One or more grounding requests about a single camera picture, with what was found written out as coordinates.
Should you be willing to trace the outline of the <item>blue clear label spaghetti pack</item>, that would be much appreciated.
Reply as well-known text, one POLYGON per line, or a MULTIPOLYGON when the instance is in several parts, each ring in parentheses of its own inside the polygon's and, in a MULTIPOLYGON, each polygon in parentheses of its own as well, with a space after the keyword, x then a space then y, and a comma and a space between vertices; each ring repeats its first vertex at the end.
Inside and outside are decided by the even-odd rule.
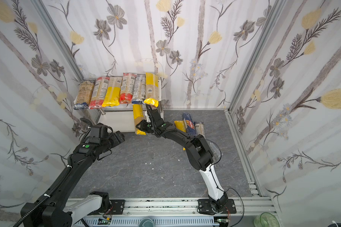
POLYGON ((137 74, 135 79, 135 85, 133 90, 133 97, 131 103, 134 105, 140 105, 144 103, 146 97, 146 77, 145 74, 137 74))

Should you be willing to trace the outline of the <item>yellow Pastatime pack front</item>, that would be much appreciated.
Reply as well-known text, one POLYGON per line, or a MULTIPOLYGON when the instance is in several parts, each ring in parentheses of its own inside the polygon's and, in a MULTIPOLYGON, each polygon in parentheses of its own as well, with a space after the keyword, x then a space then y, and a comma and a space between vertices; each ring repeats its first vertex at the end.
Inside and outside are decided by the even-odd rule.
POLYGON ((137 125, 144 120, 144 113, 142 105, 133 104, 133 115, 134 115, 134 124, 135 124, 135 134, 136 135, 146 135, 144 131, 137 129, 137 125))

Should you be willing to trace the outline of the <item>blue Barilla spaghetti pack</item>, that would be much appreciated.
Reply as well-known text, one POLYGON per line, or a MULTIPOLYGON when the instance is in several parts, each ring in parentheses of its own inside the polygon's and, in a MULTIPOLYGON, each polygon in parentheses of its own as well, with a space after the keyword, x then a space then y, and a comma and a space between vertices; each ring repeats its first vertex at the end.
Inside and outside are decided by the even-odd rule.
POLYGON ((197 131, 196 131, 195 125, 192 121, 191 114, 184 112, 182 117, 183 117, 186 132, 191 136, 197 136, 197 131))

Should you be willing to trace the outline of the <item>yellow-top spaghetti pack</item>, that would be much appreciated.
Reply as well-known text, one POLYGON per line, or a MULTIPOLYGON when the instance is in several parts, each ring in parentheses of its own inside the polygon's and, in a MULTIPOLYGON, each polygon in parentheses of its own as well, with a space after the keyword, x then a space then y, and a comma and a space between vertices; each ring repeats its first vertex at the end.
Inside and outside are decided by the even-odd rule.
POLYGON ((147 72, 145 74, 145 100, 144 103, 154 107, 159 106, 158 76, 147 72))

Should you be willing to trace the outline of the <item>yellow pastatime pack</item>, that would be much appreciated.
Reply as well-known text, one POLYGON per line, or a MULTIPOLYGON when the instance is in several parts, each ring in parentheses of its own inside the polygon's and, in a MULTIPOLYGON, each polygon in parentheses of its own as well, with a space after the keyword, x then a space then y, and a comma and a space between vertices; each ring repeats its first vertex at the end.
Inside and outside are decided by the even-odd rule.
POLYGON ((179 131, 181 131, 183 134, 187 133, 187 132, 186 132, 186 127, 185 127, 185 124, 184 124, 183 121, 177 120, 177 121, 174 121, 174 124, 175 124, 176 128, 177 128, 179 131))
POLYGON ((135 134, 136 135, 146 135, 144 131, 137 129, 137 125, 144 120, 144 113, 142 105, 133 104, 133 115, 134 115, 134 124, 135 124, 135 134))

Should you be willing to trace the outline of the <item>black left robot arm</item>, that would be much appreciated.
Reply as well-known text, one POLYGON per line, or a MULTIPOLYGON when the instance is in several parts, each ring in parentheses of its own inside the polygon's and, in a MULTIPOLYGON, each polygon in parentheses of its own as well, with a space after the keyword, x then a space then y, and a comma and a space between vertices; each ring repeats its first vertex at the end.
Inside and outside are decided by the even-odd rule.
POLYGON ((76 221, 74 212, 64 211, 68 198, 87 169, 100 155, 125 141, 120 131, 98 123, 89 124, 73 153, 67 157, 67 165, 54 183, 34 203, 26 203, 20 211, 16 227, 70 227, 76 221))

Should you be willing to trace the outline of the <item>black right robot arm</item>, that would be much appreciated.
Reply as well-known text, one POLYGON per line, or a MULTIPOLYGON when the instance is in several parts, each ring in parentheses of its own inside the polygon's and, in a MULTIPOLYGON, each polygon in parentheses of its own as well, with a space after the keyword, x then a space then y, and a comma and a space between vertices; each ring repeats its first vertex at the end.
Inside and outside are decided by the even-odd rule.
POLYGON ((150 121, 142 120, 136 128, 181 145, 194 169, 198 170, 206 184, 210 206, 215 213, 223 211, 228 202, 227 192, 222 188, 214 168, 214 154, 203 135, 191 136, 162 119, 157 108, 146 104, 150 121))

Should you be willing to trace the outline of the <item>red-end spaghetti pack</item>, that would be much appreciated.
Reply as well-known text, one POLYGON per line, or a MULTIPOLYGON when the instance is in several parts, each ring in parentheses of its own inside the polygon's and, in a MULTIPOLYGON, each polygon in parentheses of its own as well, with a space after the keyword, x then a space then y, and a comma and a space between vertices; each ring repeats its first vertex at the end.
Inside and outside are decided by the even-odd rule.
POLYGON ((109 85, 109 77, 99 77, 95 82, 95 86, 92 92, 91 101, 89 104, 89 109, 102 108, 106 92, 109 85))
POLYGON ((120 104, 130 104, 133 98, 136 74, 124 73, 120 89, 120 104))

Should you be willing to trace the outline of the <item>yellow-end spaghetti pack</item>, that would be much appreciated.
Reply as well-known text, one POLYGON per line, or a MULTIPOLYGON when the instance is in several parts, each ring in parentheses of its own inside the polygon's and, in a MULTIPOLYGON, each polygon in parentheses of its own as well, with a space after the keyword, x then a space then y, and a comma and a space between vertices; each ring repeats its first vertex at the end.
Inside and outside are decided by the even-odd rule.
POLYGON ((121 85, 122 77, 110 77, 102 107, 116 107, 120 105, 121 85))

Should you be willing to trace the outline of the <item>dark blue-top spaghetti pack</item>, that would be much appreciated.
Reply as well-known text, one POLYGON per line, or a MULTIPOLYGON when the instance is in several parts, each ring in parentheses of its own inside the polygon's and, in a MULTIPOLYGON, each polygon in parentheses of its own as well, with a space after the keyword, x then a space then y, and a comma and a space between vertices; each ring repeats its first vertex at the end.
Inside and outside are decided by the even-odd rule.
POLYGON ((78 95, 74 102, 74 110, 82 110, 89 108, 94 86, 95 86, 94 80, 84 80, 80 84, 78 95))

